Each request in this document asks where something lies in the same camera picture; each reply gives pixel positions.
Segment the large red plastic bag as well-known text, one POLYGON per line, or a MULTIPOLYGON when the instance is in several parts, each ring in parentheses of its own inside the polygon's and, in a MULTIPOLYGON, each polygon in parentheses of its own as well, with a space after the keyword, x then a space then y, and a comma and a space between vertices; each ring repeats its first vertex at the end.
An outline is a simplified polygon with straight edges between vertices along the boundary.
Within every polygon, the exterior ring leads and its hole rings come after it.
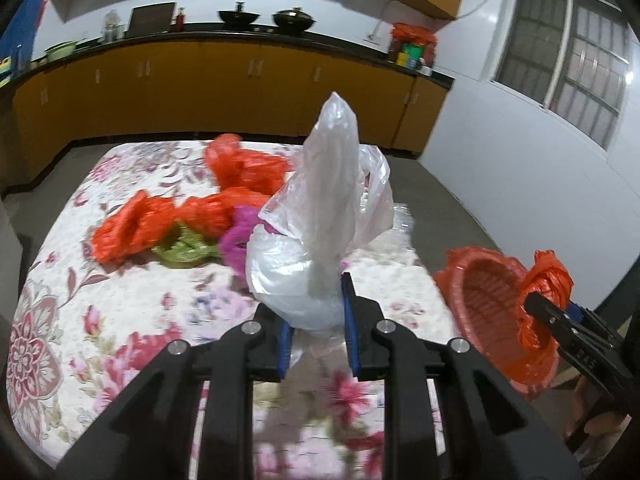
POLYGON ((553 250, 537 250, 534 265, 521 281, 516 300, 515 317, 518 326, 518 343, 525 352, 536 352, 548 347, 550 330, 525 311, 525 300, 536 292, 551 301, 555 307, 565 310, 570 302, 574 282, 570 272, 556 258, 553 250))

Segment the olive green plastic bag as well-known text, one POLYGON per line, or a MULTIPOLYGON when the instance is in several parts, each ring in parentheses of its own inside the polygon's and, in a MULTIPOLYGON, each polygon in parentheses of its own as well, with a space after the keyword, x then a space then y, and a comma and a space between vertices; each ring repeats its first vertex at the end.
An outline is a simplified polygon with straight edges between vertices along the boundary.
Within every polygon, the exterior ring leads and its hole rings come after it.
POLYGON ((217 243, 192 231, 182 222, 176 222, 151 252, 160 263, 171 268, 193 268, 221 259, 217 243))

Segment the purple pink plastic bag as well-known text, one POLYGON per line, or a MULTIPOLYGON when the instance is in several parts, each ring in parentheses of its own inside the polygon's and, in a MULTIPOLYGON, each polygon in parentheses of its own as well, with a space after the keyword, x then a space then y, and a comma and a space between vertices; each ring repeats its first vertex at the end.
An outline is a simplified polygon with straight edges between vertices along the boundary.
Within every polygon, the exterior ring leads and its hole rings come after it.
POLYGON ((259 211, 258 207, 235 206, 232 227, 224 233, 218 242, 222 263, 243 281, 246 280, 246 246, 255 226, 261 224, 268 233, 278 232, 268 222, 259 218, 259 211))

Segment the white plastic bag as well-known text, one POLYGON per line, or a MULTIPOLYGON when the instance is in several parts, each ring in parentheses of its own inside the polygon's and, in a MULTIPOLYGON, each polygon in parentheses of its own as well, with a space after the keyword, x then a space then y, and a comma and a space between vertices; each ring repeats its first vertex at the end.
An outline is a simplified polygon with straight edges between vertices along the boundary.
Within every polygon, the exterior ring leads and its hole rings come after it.
POLYGON ((248 289, 292 327, 331 336, 344 325, 343 259, 394 223, 390 166, 360 143, 357 116, 337 93, 258 217, 246 246, 248 289))

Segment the small red plastic bag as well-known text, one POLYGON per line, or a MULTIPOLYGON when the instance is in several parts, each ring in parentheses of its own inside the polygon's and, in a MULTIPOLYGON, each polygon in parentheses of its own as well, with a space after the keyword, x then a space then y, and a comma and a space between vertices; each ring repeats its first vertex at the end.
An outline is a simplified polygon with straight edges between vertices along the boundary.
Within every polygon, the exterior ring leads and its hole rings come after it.
POLYGON ((204 160, 222 190, 242 186, 269 196, 284 185, 286 174, 292 170, 284 157, 242 148, 241 138, 234 133, 211 140, 204 160))

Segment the floral tablecloth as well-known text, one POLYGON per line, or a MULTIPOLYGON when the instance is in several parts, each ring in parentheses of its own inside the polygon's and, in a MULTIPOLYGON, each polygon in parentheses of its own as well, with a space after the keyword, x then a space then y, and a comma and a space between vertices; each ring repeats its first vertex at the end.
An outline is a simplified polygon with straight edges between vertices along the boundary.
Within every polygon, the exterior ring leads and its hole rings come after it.
MULTIPOLYGON (((17 433, 55 465, 171 339, 204 344, 255 300, 219 262, 168 268, 137 255, 97 264, 91 239, 139 191, 182 202, 216 192, 198 141, 124 144, 88 173, 30 267, 11 327, 6 396, 17 433)), ((254 387, 259 479, 377 479, 384 386, 350 374, 341 341, 296 351, 286 378, 254 387)))

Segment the red plastic basket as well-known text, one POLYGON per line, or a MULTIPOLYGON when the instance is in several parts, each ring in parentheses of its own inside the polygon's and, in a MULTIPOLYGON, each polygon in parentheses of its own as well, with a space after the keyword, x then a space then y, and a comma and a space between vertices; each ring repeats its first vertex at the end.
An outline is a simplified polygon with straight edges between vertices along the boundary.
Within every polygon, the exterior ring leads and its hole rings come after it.
POLYGON ((530 351, 518 340, 516 307, 526 274, 517 258, 470 246, 448 250, 434 280, 462 336, 533 401, 553 382, 560 358, 553 338, 530 351))

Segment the red plastic bag middle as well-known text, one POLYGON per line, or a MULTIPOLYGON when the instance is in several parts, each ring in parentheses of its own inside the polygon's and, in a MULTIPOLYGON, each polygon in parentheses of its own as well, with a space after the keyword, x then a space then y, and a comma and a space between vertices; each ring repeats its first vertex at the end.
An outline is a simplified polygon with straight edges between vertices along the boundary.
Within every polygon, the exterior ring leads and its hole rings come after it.
POLYGON ((101 264, 121 262, 152 249, 176 232, 179 226, 220 240, 233 226, 239 206, 261 207, 269 196, 244 186, 232 186, 205 197, 189 197, 177 206, 170 197, 140 191, 93 233, 92 256, 101 264))

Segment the window with bars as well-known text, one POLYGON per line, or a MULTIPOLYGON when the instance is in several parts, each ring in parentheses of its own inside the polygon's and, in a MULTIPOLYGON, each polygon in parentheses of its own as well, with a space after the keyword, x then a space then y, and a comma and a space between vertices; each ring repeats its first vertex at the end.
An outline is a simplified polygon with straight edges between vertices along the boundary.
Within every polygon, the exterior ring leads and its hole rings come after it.
POLYGON ((612 0, 514 0, 494 81, 605 150, 630 66, 628 23, 612 0))

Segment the red bag on counter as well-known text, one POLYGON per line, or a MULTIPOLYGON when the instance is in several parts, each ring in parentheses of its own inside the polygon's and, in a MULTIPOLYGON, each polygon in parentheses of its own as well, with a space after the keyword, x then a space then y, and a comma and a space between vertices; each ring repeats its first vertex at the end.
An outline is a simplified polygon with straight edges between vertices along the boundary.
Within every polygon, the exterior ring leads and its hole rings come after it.
POLYGON ((405 23, 393 24, 387 51, 390 62, 408 70, 432 67, 438 40, 428 29, 405 23))

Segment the glass jar on counter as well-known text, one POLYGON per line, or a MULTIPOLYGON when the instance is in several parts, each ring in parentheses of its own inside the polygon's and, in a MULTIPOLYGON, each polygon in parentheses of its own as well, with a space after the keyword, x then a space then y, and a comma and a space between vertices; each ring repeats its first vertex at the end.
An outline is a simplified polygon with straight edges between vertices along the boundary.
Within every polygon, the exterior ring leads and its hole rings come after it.
POLYGON ((106 44, 122 40, 124 38, 124 24, 115 10, 107 12, 104 16, 102 39, 106 44))

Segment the blue hanging cloth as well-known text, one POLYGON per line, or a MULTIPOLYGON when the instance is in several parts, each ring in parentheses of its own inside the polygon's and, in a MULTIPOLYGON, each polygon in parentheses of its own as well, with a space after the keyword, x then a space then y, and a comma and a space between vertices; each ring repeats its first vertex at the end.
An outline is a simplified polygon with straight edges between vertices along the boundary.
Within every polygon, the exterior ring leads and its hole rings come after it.
POLYGON ((24 0, 1 36, 2 87, 26 70, 46 0, 24 0))

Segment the dark cutting board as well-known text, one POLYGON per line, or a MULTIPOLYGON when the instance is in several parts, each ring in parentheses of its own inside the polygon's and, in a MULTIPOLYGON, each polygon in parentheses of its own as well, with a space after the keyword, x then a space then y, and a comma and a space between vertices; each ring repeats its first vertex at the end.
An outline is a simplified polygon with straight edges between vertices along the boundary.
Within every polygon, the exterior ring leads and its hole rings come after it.
POLYGON ((174 2, 155 3, 133 8, 126 37, 137 38, 168 32, 175 8, 174 2))

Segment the black wok left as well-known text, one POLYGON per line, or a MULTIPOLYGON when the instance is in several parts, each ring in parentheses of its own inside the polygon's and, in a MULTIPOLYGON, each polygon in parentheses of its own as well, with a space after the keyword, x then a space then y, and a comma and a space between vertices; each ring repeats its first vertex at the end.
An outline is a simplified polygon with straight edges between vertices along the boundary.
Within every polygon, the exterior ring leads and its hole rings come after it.
POLYGON ((218 16, 226 29, 245 30, 249 29, 259 18, 258 13, 246 12, 244 2, 235 3, 233 10, 219 10, 218 16))

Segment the black wok with lid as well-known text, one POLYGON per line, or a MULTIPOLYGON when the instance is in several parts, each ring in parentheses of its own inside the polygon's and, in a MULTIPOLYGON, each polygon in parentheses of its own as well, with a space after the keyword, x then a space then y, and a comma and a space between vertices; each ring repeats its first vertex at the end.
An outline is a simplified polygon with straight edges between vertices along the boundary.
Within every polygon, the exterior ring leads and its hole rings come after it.
POLYGON ((293 9, 281 10, 272 14, 273 24, 279 32, 293 36, 299 36, 311 29, 316 22, 309 14, 299 6, 293 9))

